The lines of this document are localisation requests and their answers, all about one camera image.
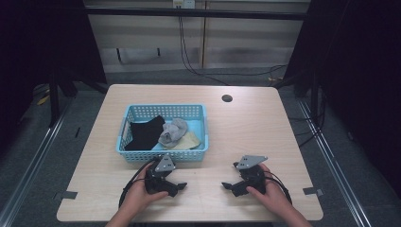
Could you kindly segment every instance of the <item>plastic basket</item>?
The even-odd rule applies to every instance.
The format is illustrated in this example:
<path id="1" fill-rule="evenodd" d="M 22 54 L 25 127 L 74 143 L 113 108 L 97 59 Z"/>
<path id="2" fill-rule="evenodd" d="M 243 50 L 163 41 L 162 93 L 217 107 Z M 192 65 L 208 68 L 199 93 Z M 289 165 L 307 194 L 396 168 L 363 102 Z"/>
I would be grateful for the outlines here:
<path id="1" fill-rule="evenodd" d="M 161 144 L 152 150 L 125 150 L 125 146 L 132 141 L 130 122 L 145 123 L 157 115 L 163 117 L 166 123 L 173 118 L 181 118 L 188 125 L 187 131 L 194 132 L 200 144 L 193 149 L 174 150 L 164 149 Z M 146 162 L 151 158 L 168 153 L 174 162 L 200 162 L 205 151 L 209 148 L 206 109 L 201 104 L 142 104 L 130 105 L 124 113 L 120 132 L 117 138 L 116 150 L 127 162 Z"/>

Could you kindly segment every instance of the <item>table surface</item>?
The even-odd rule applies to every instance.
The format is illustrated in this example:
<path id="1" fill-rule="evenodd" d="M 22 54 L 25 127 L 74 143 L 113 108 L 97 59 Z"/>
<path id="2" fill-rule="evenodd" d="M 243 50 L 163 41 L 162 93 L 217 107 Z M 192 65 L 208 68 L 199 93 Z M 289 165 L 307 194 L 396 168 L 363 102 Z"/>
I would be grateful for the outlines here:
<path id="1" fill-rule="evenodd" d="M 230 95 L 233 101 L 224 102 Z M 277 90 L 266 87 L 123 85 L 110 87 L 67 191 L 60 221 L 108 221 L 117 211 L 122 188 L 142 164 L 129 164 L 115 151 L 121 120 L 132 104 L 201 103 L 207 112 L 209 149 L 202 162 L 177 163 L 167 179 L 187 182 L 175 198 L 153 203 L 135 218 L 143 222 L 279 221 L 251 195 L 235 197 L 221 182 L 241 181 L 233 168 L 243 155 L 263 155 L 307 219 L 323 217 L 286 111 Z"/>

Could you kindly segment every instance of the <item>human hand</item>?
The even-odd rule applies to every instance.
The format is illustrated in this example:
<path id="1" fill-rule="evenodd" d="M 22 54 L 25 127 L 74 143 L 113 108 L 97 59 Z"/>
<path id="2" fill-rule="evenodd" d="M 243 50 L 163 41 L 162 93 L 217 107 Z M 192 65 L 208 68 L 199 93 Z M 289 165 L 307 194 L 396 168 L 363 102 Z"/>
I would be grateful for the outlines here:
<path id="1" fill-rule="evenodd" d="M 259 165 L 265 172 L 265 176 L 272 178 L 270 170 L 263 164 Z M 311 226 L 305 217 L 288 201 L 277 183 L 266 179 L 265 186 L 265 194 L 261 194 L 251 186 L 247 187 L 247 191 L 257 198 L 273 214 L 283 219 L 288 226 Z"/>
<path id="2" fill-rule="evenodd" d="M 146 171 L 150 165 L 147 165 L 133 180 L 134 183 L 127 192 L 123 203 L 107 226 L 127 226 L 138 213 L 144 211 L 152 202 L 168 196 L 168 192 L 165 191 L 150 195 L 146 190 L 145 180 L 142 179 L 145 179 Z"/>

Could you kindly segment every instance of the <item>power outlet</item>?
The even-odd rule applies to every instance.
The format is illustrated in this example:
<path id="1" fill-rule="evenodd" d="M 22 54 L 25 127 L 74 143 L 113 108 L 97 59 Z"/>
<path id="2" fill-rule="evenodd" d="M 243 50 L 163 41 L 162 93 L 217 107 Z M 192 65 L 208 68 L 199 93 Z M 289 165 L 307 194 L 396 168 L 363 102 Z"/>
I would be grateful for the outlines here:
<path id="1" fill-rule="evenodd" d="M 173 8 L 177 9 L 183 9 L 183 0 L 173 0 Z"/>
<path id="2" fill-rule="evenodd" d="M 194 9 L 195 8 L 195 0 L 183 0 L 183 7 L 185 9 Z"/>

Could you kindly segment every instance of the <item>yellow cloth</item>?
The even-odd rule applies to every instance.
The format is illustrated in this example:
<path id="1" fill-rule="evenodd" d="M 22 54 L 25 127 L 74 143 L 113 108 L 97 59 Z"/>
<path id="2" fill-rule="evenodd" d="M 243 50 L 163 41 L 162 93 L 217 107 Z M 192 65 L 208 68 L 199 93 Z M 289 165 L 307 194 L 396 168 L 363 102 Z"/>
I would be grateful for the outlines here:
<path id="1" fill-rule="evenodd" d="M 177 146 L 168 149 L 191 149 L 198 146 L 201 141 L 194 132 L 188 131 L 178 142 Z"/>

